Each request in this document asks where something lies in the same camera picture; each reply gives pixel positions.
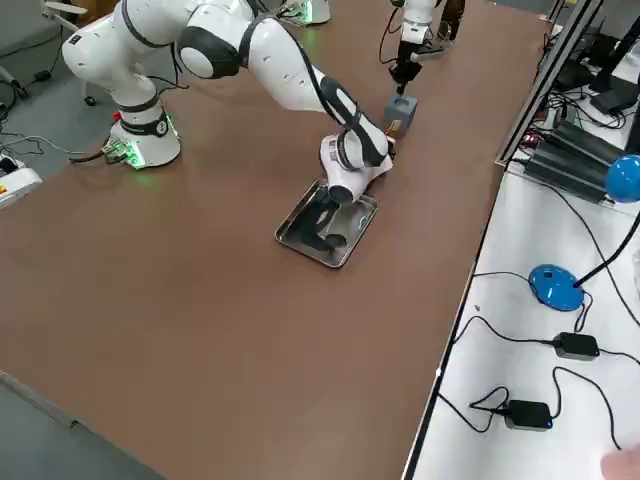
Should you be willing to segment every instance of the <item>power adapter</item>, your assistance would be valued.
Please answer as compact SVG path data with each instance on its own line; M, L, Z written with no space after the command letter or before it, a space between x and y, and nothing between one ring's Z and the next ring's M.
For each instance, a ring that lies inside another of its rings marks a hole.
M48 70L42 70L41 72L36 72L33 76L34 81L36 82L46 82L51 78L51 72Z
M496 413L504 416L504 423L512 430L546 432L553 428L551 411L546 403L510 400Z
M600 356L598 342L591 335L563 332L553 339L556 355L569 360L593 361Z

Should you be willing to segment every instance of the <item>silver tray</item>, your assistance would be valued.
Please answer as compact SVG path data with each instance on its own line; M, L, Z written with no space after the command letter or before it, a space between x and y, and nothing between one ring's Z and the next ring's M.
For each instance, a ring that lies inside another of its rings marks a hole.
M276 232L276 240L330 268L342 267L378 211L362 195L339 205L329 199L327 181L316 181Z

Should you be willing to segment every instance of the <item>brown table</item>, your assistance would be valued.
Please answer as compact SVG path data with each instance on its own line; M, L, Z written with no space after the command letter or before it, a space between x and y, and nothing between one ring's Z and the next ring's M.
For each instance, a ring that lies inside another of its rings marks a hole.
M0 212L0 369L172 479L399 478L545 29L468 3L344 269L273 239L335 126L246 73L198 83L166 98L173 164L69 167ZM389 12L334 1L300 34L378 120Z

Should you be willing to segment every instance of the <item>white desk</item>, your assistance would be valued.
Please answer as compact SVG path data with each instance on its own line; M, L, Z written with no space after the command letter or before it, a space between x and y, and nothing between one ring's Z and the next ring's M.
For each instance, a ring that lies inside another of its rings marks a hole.
M633 218L565 196L591 226L604 254L612 253ZM622 254L612 272L623 296L640 316L631 263L636 246L632 244ZM584 227L560 198L546 187L506 174L476 273L507 270L528 276L541 263L557 263L580 276L597 265L599 258ZM583 333L594 335L601 348L640 356L640 329L620 303L606 272L585 288L595 300ZM539 304L526 282L510 276L474 279L462 308L457 331L479 314L499 332L515 338L552 339L559 332L571 332L578 315ZM481 427L488 414L467 405L498 385L507 386L513 399L547 403L553 414L557 409L551 377L554 366L597 382L613 407L616 436L623 448L640 442L640 368L624 358L603 355L590 363L562 360L552 348L505 342L481 322L474 322L453 347L440 391ZM481 435L438 400L413 479L600 480L600 459L614 450L604 402L588 383L563 372L558 379L563 411L553 429L545 433L509 430L496 417L489 432Z

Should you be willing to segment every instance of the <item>cable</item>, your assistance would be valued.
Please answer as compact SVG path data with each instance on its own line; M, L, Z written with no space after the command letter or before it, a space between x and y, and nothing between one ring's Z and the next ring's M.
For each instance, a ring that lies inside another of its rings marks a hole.
M589 310L593 305L593 295L589 292L583 290L584 294L589 297L589 305L582 304L582 310L580 311L580 315L576 320L576 323L573 326L573 333L580 333L584 330L584 325L587 323L587 315L589 315Z
M485 273L474 273L471 278L476 278L476 277L488 277L488 276L492 276L492 275L511 275L513 277L518 277L522 280L524 280L525 282L527 282L529 284L529 286L531 287L531 289L533 290L533 293L536 294L536 297L538 296L537 291L536 291L536 286L531 283L531 281L525 277L524 275L520 275L519 273L515 273L515 272L485 272Z
M485 408L485 407L480 407L479 404L488 400L489 398L491 398L493 395L495 395L497 392L499 391L504 391L505 392L505 399L496 407L493 409L489 409L489 408ZM497 387L494 388L491 392L489 392L487 395L485 395L483 398L481 398L480 400L476 400L475 402L471 402L469 404L469 408L472 408L474 410L482 410L485 412L490 412L491 416L489 417L489 422L487 423L487 426L484 428L478 428L476 427L473 423L471 423L471 421L469 421L463 414L462 412L460 412L460 410L458 410L456 408L456 406L451 403L451 401L449 401L449 399L447 397L445 397L442 393L438 392L438 397L444 402L446 403L449 408L451 408L451 410L453 410L455 412L456 415L458 415L458 417L460 417L460 419L467 424L467 426L469 428L471 428L474 432L477 433L487 433L489 431L489 429L491 428L491 423L493 422L493 418L496 414L500 415L502 413L501 409L507 404L507 402L509 401L509 389L507 389L507 387Z
M161 95L162 92L164 92L165 90L174 90L176 88L180 89L180 90L188 90L189 89L189 85L185 85L185 86L179 85L179 84L177 84L175 82L172 82L171 80L168 80L168 79L162 78L162 77L157 77L155 75L148 75L147 78L151 78L153 80L159 80L161 82L165 82L165 83L168 83L169 85L171 85L170 87L166 87L166 88L163 88L162 90L160 90L160 92L158 92L158 95Z
M39 135L30 135L28 137L23 137L23 138L21 138L19 140L13 140L12 142L5 143L4 146L8 147L9 145L15 145L17 143L26 142L26 141L29 141L29 140L32 140L32 139L42 140L43 142L48 143L51 146L51 148L54 148L54 149L59 150L59 151L64 152L64 153L68 153L70 155L85 155L87 153L87 152L73 152L71 150L65 150L64 148L59 147L59 146L55 145L54 143L52 143L51 140L49 140L48 138L41 137Z
M580 98L579 99L571 98L569 96L569 95L577 94L577 93L580 93ZM608 130L620 130L620 129L622 129L622 128L624 128L626 126L628 115L622 115L622 114L613 115L613 117L614 117L613 120L605 123L605 122L602 122L602 121L598 120L593 115L591 115L589 112L587 112L584 109L584 107L582 105L580 105L578 102L580 100L584 100L585 98L587 98L589 96L593 96L593 95L586 94L584 91L570 92L570 93L550 91L547 94L548 107L549 108L564 108L564 107L567 107L567 106L571 106L571 107L576 109L576 116L578 117L578 121L582 122L584 120L586 122L592 123L593 125L596 125L596 126L601 127L601 128L606 128Z
M595 235L593 234L593 231L591 230L591 228L589 227L589 224L587 223L587 221L584 219L584 217L582 215L580 215L580 213L578 213L578 211L574 208L573 205L571 205L571 203L569 202L569 200L567 200L565 198L564 195L562 195L558 190L556 190L554 187L550 186L550 185L543 185L544 187L547 187L548 189L550 189L552 192L554 192L556 195L558 195L560 197L560 199L565 203L565 205L567 205L567 207L569 207L569 209L576 215L576 217L578 217L578 219L580 220L580 222L582 222L582 225L584 226L584 228L587 230L587 233L589 234L589 236L591 237L591 240L593 241L594 246L596 247L596 250L598 251L598 255L600 256L600 259L605 262L606 258L604 256L604 254L602 253L602 249L600 248L600 244L598 243L598 241L596 240ZM620 301L622 302L622 305L624 305L624 308L627 310L627 313L629 313L629 316L631 317L631 319L633 320L633 322L638 326L638 328L640 328L640 322L638 321L638 319L636 318L636 316L634 315L633 311L631 310L631 307L629 307L629 304L627 303L627 301L624 299L624 297L622 296L622 293L620 292L620 288L618 287L618 284L615 280L615 278L613 277L613 273L611 273L611 269L609 268L609 266L607 265L606 267L607 273L609 274L609 278L611 279L611 283L613 284L613 288L616 291L616 294L618 295L618 298L620 299Z
M609 350L605 350L604 348L601 348L600 351L602 353L606 353L607 355L613 355L613 356L628 358L629 360L633 360L634 362L636 362L638 364L638 366L640 367L640 360L638 360L633 355L630 355L630 354L624 353L624 352L611 352Z
M60 59L60 53L62 52L62 45L64 45L64 39L62 37L64 32L64 29L62 28L62 26L60 27L60 46L58 47L58 51L56 52L56 58L53 60L53 64L51 65L51 68L49 69L49 74L52 74L53 71L56 69L56 65L58 63L58 60Z
M473 276L471 278L476 278L476 277L487 277L490 275L512 275L514 277L518 277L522 280L524 280L525 282L527 282L529 285L531 285L531 282L529 281L529 279L527 277L525 277L524 275L520 275L519 273L515 273L515 272L485 272L485 273L474 273Z
M506 335L501 334L495 328L493 328L491 326L491 324L487 321L487 319L484 318L484 317L481 317L480 315L474 315L473 317L471 317L469 319L469 321L467 321L465 326L462 328L462 331L460 332L460 334L453 340L453 344L454 345L456 343L458 343L458 341L466 333L467 329L469 328L469 325L471 325L471 322L473 322L474 320L480 320L482 323L484 323L487 326L487 328L489 330L491 330L491 332L496 337L501 338L502 340L506 340L507 342L513 342L513 343L537 343L537 344L540 344L540 345L554 346L554 342L551 341L551 340L539 340L539 339L535 339L535 338L519 339L519 338L507 337Z
M26 52L27 50L31 50L33 48L37 48L37 47L41 47L43 45L46 45L47 43L53 42L56 38L58 38L58 35L60 35L60 33L56 33L53 37L44 40L42 42L39 43L35 43L33 45L28 45L26 47L20 47L16 50L13 50L12 52L8 52L5 53L3 55L0 55L0 58L7 58L7 57L11 57L12 55L15 55L16 53L20 53L20 52Z
M324 111L327 113L327 115L329 115L329 117L332 120L342 125L342 123L338 120L338 117L336 117L335 113L333 113L333 110L331 109L331 106L327 101L327 97L325 96L324 92L320 88L320 85L318 84L318 77L316 77L316 73L313 69L313 65L311 64L311 60L309 60L309 56L307 55L307 52L304 51L304 48L302 48L302 45L300 45L300 42L298 42L298 39L294 37L289 30L287 30L284 27L282 27L282 29L289 34L289 37L291 37L291 39L295 42L296 46L298 47L298 51L300 52L300 56L302 57L304 66L307 69L307 73L309 73L309 79L311 80L311 85L313 86L313 89L316 92L316 95L318 96L318 100L320 101L322 108L324 108Z
M384 46L384 39L387 37L387 33L395 33L400 29L400 27L402 27L402 25L400 25L393 32L389 30L391 28L391 23L393 22L393 19L396 17L396 14L398 13L399 10L400 10L399 7L396 7L393 9L393 12L389 17L389 21L387 22L387 26L384 27L384 32L382 33L382 39L380 40L380 47L378 48L378 60L382 65L386 65L388 63L395 62L396 60L398 60L398 57L390 58L389 60L382 60L382 47Z
M15 89L15 87L13 85L11 85L9 82L7 82L5 80L1 80L0 79L0 85L7 85L11 89L11 92L13 94L13 98L11 99L11 103L9 105L5 105L4 112L0 112L0 122L2 122L3 120L5 120L9 116L9 113L11 113L11 110L13 110L13 107L16 106L16 103L18 101L18 92L16 92L16 89Z
M91 162L93 160L96 160L100 157L104 156L104 152L102 151L102 149L100 149L99 151L97 151L96 153L89 155L88 157L82 157L82 158L70 158L69 162L72 164L77 164L77 163L86 163L86 162Z
M183 72L182 72L182 67L178 63L178 59L176 57L176 50L175 49L176 49L175 43L172 43L171 45L169 45L169 51L171 52L171 61L173 62L173 73L174 73L175 81L172 82L171 80L167 80L166 78L158 77L158 76L155 76L155 75L148 75L147 76L147 78L151 78L151 79L154 79L154 80L159 80L161 82L165 82L165 83L168 83L170 85L169 87L164 87L163 89L161 89L158 92L158 95L162 95L167 90L174 90L174 89L188 90L189 89L189 85L185 85L185 86L180 85L180 73L183 73Z
M627 235L624 237L624 240L622 240L622 243L618 246L618 248L616 248L616 251L613 252L613 255L611 255L606 261L604 261L603 263L598 265L596 268L594 268L589 273L587 273L584 277L582 277L580 280L578 280L573 285L573 287L574 288L581 287L582 285L585 284L585 282L588 282L590 279L592 279L598 273L600 273L603 269L607 268L609 265L611 265L613 262L615 262L616 259L622 253L622 251L627 247L627 245L629 245L629 242L633 239L633 236L635 235L635 233L638 230L639 226L640 226L640 213L638 213L638 215L636 215L636 218L633 221L633 224L631 225L631 229L629 230L629 233L627 233Z
M563 371L563 372L570 373L571 375L573 375L575 377L578 377L578 378L584 380L585 382L588 382L591 385L593 385L594 387L596 387L596 389L598 390L598 392L602 396L602 399L604 400L605 405L607 406L607 412L609 414L609 425L610 425L611 440L613 441L613 444L615 445L615 447L618 450L622 450L622 447L620 447L620 444L618 443L618 440L616 439L615 419L613 417L613 409L611 408L611 404L609 403L609 400L607 399L607 396L604 394L604 391L602 390L600 385L598 385L596 382L594 382L590 378L584 377L584 376L580 375L579 373L574 372L573 370L569 370L568 368L555 367L553 369L553 372L551 373L551 376L553 377L553 383L556 386L556 393L557 393L557 398L558 398L558 410L557 410L556 414L553 415L551 418L553 418L555 420L562 413L562 392L560 391L560 384L558 383L558 378L557 378L557 372L558 371Z

